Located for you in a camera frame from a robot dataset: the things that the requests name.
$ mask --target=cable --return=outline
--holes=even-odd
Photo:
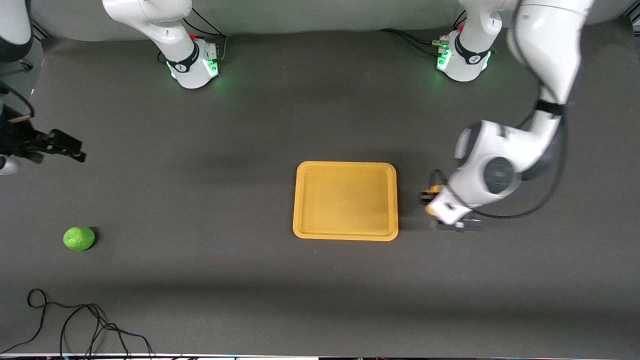
[[[631,16],[631,14],[633,14],[634,11],[636,11],[639,7],[640,7],[640,3],[635,4],[635,5],[631,5],[631,7],[625,12],[625,14],[627,16]]]
[[[43,302],[40,305],[34,305],[31,301],[31,297],[35,294],[35,293],[39,293],[42,295],[43,298]],[[65,331],[67,330],[67,324],[69,323],[69,321],[71,320],[71,318],[73,318],[76,314],[78,314],[80,311],[87,309],[89,311],[89,313],[95,317],[96,319],[96,326],[95,326],[95,330],[93,331],[93,335],[92,335],[92,339],[91,339],[91,343],[89,344],[89,347],[87,348],[87,351],[84,353],[84,357],[83,358],[87,358],[92,356],[93,353],[93,346],[95,344],[95,342],[97,341],[100,333],[103,330],[107,330],[107,331],[113,331],[115,333],[118,334],[118,337],[120,339],[120,344],[123,348],[123,350],[125,351],[125,353],[127,354],[127,357],[131,356],[131,352],[129,351],[129,349],[127,348],[127,345],[125,344],[125,341],[122,337],[122,335],[127,335],[127,336],[132,336],[132,337],[137,337],[137,338],[141,338],[142,340],[144,340],[145,345],[147,346],[147,350],[149,352],[149,359],[151,359],[153,352],[153,349],[151,348],[151,345],[149,343],[149,341],[147,340],[146,337],[139,335],[139,334],[135,334],[133,332],[129,332],[129,331],[125,331],[122,330],[120,328],[118,328],[118,326],[115,323],[112,322],[107,322],[106,320],[106,313],[104,312],[104,310],[98,306],[97,304],[79,304],[79,305],[72,305],[72,306],[68,306],[68,305],[63,305],[60,304],[59,302],[55,302],[55,301],[49,301],[47,299],[47,295],[45,294],[44,291],[42,291],[41,289],[32,289],[31,291],[29,291],[29,294],[27,295],[27,305],[33,309],[40,309],[42,308],[42,314],[40,315],[40,325],[38,326],[38,330],[36,331],[36,333],[27,341],[23,341],[22,343],[18,343],[15,344],[14,346],[0,352],[0,354],[4,354],[6,352],[9,352],[13,349],[15,349],[16,347],[19,347],[21,345],[27,344],[32,342],[35,338],[38,337],[38,335],[40,334],[40,331],[42,330],[42,326],[44,324],[44,318],[45,318],[45,314],[47,311],[47,308],[50,305],[55,305],[58,307],[62,307],[63,309],[74,309],[74,311],[71,313],[71,315],[69,315],[67,317],[67,319],[65,320],[64,324],[62,325],[62,330],[60,331],[60,346],[59,346],[59,353],[60,353],[60,357],[64,358],[63,355],[63,340],[65,339]]]
[[[419,42],[419,43],[421,43],[421,44],[431,45],[431,41],[429,41],[429,40],[423,40],[423,39],[421,39],[421,38],[419,38],[419,37],[415,37],[415,36],[413,36],[413,35],[411,35],[411,34],[409,34],[409,33],[405,32],[405,31],[402,31],[402,30],[398,30],[398,29],[391,29],[391,28],[385,28],[385,29],[380,29],[380,30],[378,30],[378,31],[382,31],[382,32],[385,32],[385,33],[394,33],[394,34],[398,34],[398,35],[400,35],[400,36],[402,36],[402,37],[408,37],[408,38],[410,38],[411,40],[413,40],[413,41],[415,41],[415,42]]]
[[[225,37],[225,44],[222,46],[222,56],[220,56],[220,60],[219,61],[224,60],[225,56],[227,55],[227,40],[228,39],[229,39],[228,37]]]
[[[442,184],[442,185],[447,184],[447,181],[448,181],[447,176],[444,174],[444,172],[442,170],[440,170],[439,168],[435,168],[429,174],[429,187],[430,188],[433,185],[436,185],[436,176],[438,176],[440,178],[440,184]]]
[[[33,28],[34,28],[34,29],[36,29],[36,30],[40,33],[40,35],[41,35],[43,38],[49,38],[49,37],[47,36],[47,34],[45,34],[45,33],[44,33],[44,31],[42,31],[42,30],[41,30],[38,26],[36,26],[35,24],[33,25]]]
[[[195,31],[199,31],[199,32],[201,32],[203,34],[211,35],[211,36],[214,36],[214,37],[226,37],[226,35],[214,34],[214,33],[208,32],[208,31],[204,31],[204,30],[198,29],[195,26],[191,25],[191,23],[189,21],[187,21],[187,19],[183,19],[182,21],[184,21],[185,24],[187,24],[189,27],[191,27]]]
[[[8,90],[9,92],[11,92],[13,95],[17,96],[18,99],[20,99],[22,102],[24,102],[24,104],[29,108],[29,115],[23,115],[23,116],[18,117],[16,119],[12,119],[13,122],[18,122],[18,121],[22,121],[22,120],[29,120],[30,118],[36,116],[36,111],[33,108],[33,105],[31,105],[31,103],[24,96],[22,96],[22,94],[20,94],[18,91],[16,91],[14,88],[10,87],[9,85],[3,83],[2,81],[0,81],[0,88],[4,88],[4,89]]]
[[[517,55],[520,59],[522,59],[523,61],[523,65],[524,67],[534,76],[534,78],[536,78],[536,80],[538,80],[538,83],[540,84],[540,87],[538,88],[538,98],[541,97],[541,93],[542,93],[542,88],[546,88],[547,91],[549,92],[550,96],[553,98],[554,102],[556,104],[559,104],[559,98],[557,96],[557,94],[553,91],[553,89],[549,88],[544,80],[542,80],[542,78],[535,72],[533,71],[533,68],[531,67],[531,64],[529,63],[529,60],[524,56],[522,49],[520,47],[520,44],[518,43],[518,36],[516,34],[516,30],[518,29],[518,17],[520,15],[520,10],[522,9],[521,5],[522,5],[522,1],[523,0],[518,0],[518,4],[516,6],[516,12],[514,14],[514,23],[513,23],[513,45],[514,45],[514,50],[517,52]],[[536,112],[536,108],[533,108],[533,110],[530,112],[530,114],[516,127],[518,129],[524,127],[526,125],[526,123],[528,123],[533,115]],[[547,204],[547,202],[556,194],[557,189],[560,187],[560,182],[562,180],[562,176],[564,173],[564,168],[566,165],[566,158],[567,158],[567,153],[568,153],[568,142],[569,142],[569,129],[568,129],[568,123],[566,121],[566,117],[563,115],[560,118],[559,124],[558,124],[558,131],[561,131],[561,147],[560,147],[560,157],[558,159],[558,165],[556,168],[556,173],[554,175],[553,181],[551,183],[551,187],[549,188],[549,190],[547,191],[547,193],[545,194],[545,196],[535,205],[533,206],[531,209],[527,210],[527,211],[523,211],[521,213],[518,214],[514,214],[514,215],[494,215],[494,214],[489,214],[489,213],[483,213],[482,211],[478,211],[476,209],[472,209],[472,212],[484,217],[488,217],[488,218],[496,218],[496,219],[514,219],[514,218],[522,218],[525,217],[527,215],[531,215],[533,213],[535,213],[537,210],[540,210],[544,205]],[[451,193],[458,199],[461,201],[460,197],[455,194],[454,190],[451,189],[451,187],[449,188],[449,190],[451,191]]]
[[[51,35],[50,32],[48,32],[42,25],[40,25],[36,20],[31,19],[31,23],[33,25],[34,28],[36,28],[39,32],[41,32],[41,34],[44,35],[45,38],[52,38],[53,35]]]
[[[462,12],[460,13],[460,15],[458,15],[458,17],[456,18],[456,20],[453,22],[453,30],[456,29],[456,24],[458,23],[458,20],[460,20],[460,18],[462,17],[462,15],[464,15],[467,11],[466,10],[462,10]]]
[[[213,30],[217,31],[217,32],[218,32],[218,34],[220,34],[221,36],[223,36],[223,37],[225,37],[225,38],[227,37],[227,36],[226,36],[225,34],[223,34],[220,30],[218,30],[215,26],[213,26],[213,25],[212,25],[212,24],[211,24],[207,19],[205,19],[204,17],[202,17],[202,15],[200,15],[200,13],[199,13],[197,10],[195,10],[194,8],[192,8],[192,9],[193,9],[193,12],[195,12],[195,13],[196,13],[196,15],[198,15],[198,17],[199,17],[199,18],[201,18],[204,22],[206,22],[206,23],[207,23],[207,24],[208,24],[208,25],[209,25]]]
[[[378,30],[378,31],[383,31],[383,32],[386,32],[386,33],[394,33],[394,34],[400,36],[401,39],[403,39],[404,41],[408,42],[409,45],[413,46],[414,48],[416,48],[418,51],[420,51],[423,54],[427,54],[427,55],[435,56],[435,57],[440,56],[438,53],[432,53],[430,51],[426,51],[425,49],[419,47],[416,43],[412,42],[412,40],[415,39],[415,41],[418,41],[418,42],[420,42],[422,44],[431,44],[431,42],[427,42],[426,40],[422,40],[422,39],[417,38],[417,37],[415,37],[415,36],[413,36],[411,34],[407,34],[404,31],[400,31],[400,30],[396,30],[396,29],[381,29],[381,30]]]
[[[454,29],[454,30],[455,30],[455,29],[457,29],[457,28],[458,28],[458,26],[462,25],[462,23],[463,23],[466,19],[467,19],[467,17],[465,16],[465,18],[464,18],[464,19],[462,19],[462,20],[460,20],[460,22],[457,22],[457,23],[453,24],[453,29]]]
[[[551,187],[549,188],[549,190],[547,190],[547,193],[545,194],[545,196],[533,208],[518,214],[514,214],[514,215],[494,215],[494,214],[483,213],[482,211],[478,211],[476,209],[473,209],[473,212],[487,218],[514,219],[514,218],[523,218],[523,217],[526,217],[527,215],[531,215],[536,211],[540,210],[544,205],[546,205],[547,202],[556,194],[556,191],[560,187],[560,182],[562,181],[562,176],[564,173],[564,167],[566,165],[566,158],[567,158],[567,152],[568,152],[567,143],[569,141],[569,129],[564,117],[560,119],[559,130],[562,131],[561,133],[562,140],[561,140],[561,146],[560,146],[560,158],[558,159],[556,174],[554,175],[554,179],[551,182]]]

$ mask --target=dark gray mat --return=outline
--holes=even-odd
[[[432,168],[454,169],[465,126],[515,125],[536,100],[504,34],[497,49],[461,84],[386,33],[238,36],[222,76],[188,91],[151,42],[49,43],[34,123],[85,141],[88,160],[50,156],[0,179],[1,347],[36,329],[24,298],[41,287],[101,304],[157,352],[637,358],[640,64],[628,19],[585,31],[568,168],[546,208],[457,234],[430,230],[417,204]],[[399,236],[296,238],[305,160],[394,164]],[[526,209],[549,180],[487,210]],[[63,246],[76,225],[100,228],[94,248]],[[17,350],[57,351],[67,314],[52,310]],[[70,323],[73,351],[92,327],[88,315]],[[115,336],[101,350],[121,352]]]

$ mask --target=green lime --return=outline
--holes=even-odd
[[[95,234],[88,227],[72,227],[67,230],[62,241],[71,250],[82,251],[93,245]]]

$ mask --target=plastic tray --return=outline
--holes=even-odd
[[[298,166],[293,232],[303,239],[390,241],[398,234],[396,170],[388,163]]]

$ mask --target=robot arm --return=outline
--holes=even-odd
[[[86,154],[81,149],[82,141],[58,129],[47,134],[34,129],[31,119],[35,113],[31,104],[5,84],[0,83],[0,90],[14,93],[29,108],[29,113],[23,115],[0,100],[0,175],[18,171],[19,162],[16,157],[39,164],[44,159],[42,153],[66,155],[84,163]]]
[[[472,81],[486,68],[490,49],[502,30],[499,11],[511,11],[516,0],[458,0],[467,12],[461,29],[440,37],[450,44],[441,54],[437,69],[455,81]]]
[[[0,61],[13,62],[27,56],[33,44],[29,8],[31,1],[0,1]]]
[[[480,206],[504,199],[521,181],[540,175],[580,66],[580,32],[594,0],[523,0],[509,32],[509,49],[541,82],[528,131],[480,121],[463,130],[461,165],[427,212],[453,225]]]
[[[109,16],[145,34],[162,51],[171,75],[185,88],[206,85],[218,75],[215,44],[192,39],[178,20],[191,0],[102,0]]]

